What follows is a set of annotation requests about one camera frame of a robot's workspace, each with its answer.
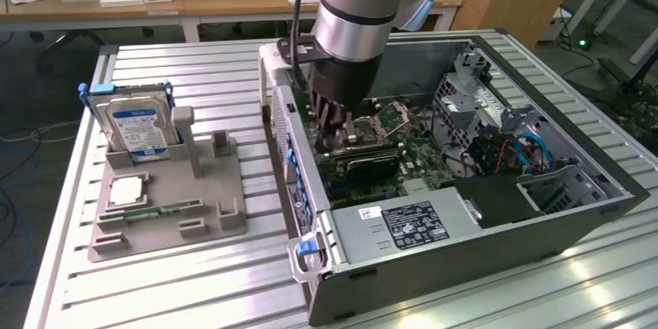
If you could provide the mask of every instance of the hard drive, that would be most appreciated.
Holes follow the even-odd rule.
[[[169,157],[168,146],[180,143],[172,124],[172,87],[166,84],[78,88],[113,152],[126,151],[136,163]]]

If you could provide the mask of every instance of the metal bracket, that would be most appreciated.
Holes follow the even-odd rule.
[[[289,39],[279,39],[279,41],[276,42],[276,48],[279,49],[280,57],[288,64],[291,64],[289,45]],[[328,55],[327,52],[321,49],[313,35],[299,36],[297,55],[299,63],[309,63],[332,58],[331,55]]]

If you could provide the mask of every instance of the metal slotted tabletop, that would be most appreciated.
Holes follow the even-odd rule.
[[[562,255],[328,327],[658,327],[656,158],[508,36],[492,31],[477,34],[651,191],[651,197]],[[248,232],[88,262],[106,142],[85,112],[26,328],[307,326],[301,287],[291,277],[285,256],[284,219],[261,128],[257,47],[264,42],[271,40],[125,46],[98,57],[94,84],[166,79],[174,86],[176,105],[195,107],[195,135],[231,131],[239,144]],[[521,104],[521,94],[499,72],[491,72],[495,88],[511,104]]]

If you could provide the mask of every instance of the gray carpet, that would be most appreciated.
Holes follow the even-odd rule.
[[[586,20],[592,21],[607,1],[598,0]],[[566,7],[576,9],[580,2],[582,0],[566,0]],[[233,33],[237,31],[233,30],[233,25],[204,26],[204,40],[275,37],[275,28],[269,22],[244,24],[243,35]],[[596,44],[587,54],[594,59],[596,57],[612,58],[626,71],[634,72],[636,66],[630,65],[626,60],[651,34],[655,25],[658,25],[658,16],[628,3],[607,30],[608,45]],[[100,30],[97,35],[108,44],[116,45],[184,41],[181,30],[176,26],[160,26],[154,27],[153,30],[154,35],[149,38],[142,36],[138,28]],[[588,23],[583,22],[574,37],[583,35],[587,30]],[[52,76],[38,75],[33,68],[33,58],[46,43],[52,42],[60,35],[61,32],[45,32],[46,40],[36,43],[32,42],[25,32],[16,33],[10,43],[0,48],[0,76],[2,79],[0,82],[0,133],[76,120],[81,115],[82,104],[77,100],[76,86],[92,78],[97,47],[85,39],[68,45],[49,59],[53,68]],[[6,33],[0,34],[0,39],[6,39],[6,37]],[[584,58],[563,51],[552,43],[540,43],[535,48],[535,53],[558,72],[564,72],[587,62]],[[602,77],[596,75],[595,71],[595,66],[582,69],[570,74],[570,78],[591,86],[599,86]],[[656,81],[656,76],[658,66],[651,70],[650,81],[652,83]],[[68,136],[74,133],[74,130],[74,126],[68,126],[48,132],[44,138]],[[20,144],[20,147],[29,149],[33,144],[33,142],[25,142]],[[21,327],[22,324],[72,145],[72,140],[62,143],[42,144],[38,150],[40,167],[20,185],[6,189],[16,207],[24,214],[29,228],[33,240],[33,263],[32,269],[21,277],[20,283],[0,293],[1,329]],[[0,149],[0,173],[5,173],[22,158],[24,154],[10,153],[6,149]],[[6,225],[8,223],[0,225],[0,238],[6,234]],[[20,272],[26,258],[25,251],[24,236],[20,230],[16,230],[8,244],[0,249],[0,281],[9,280]]]

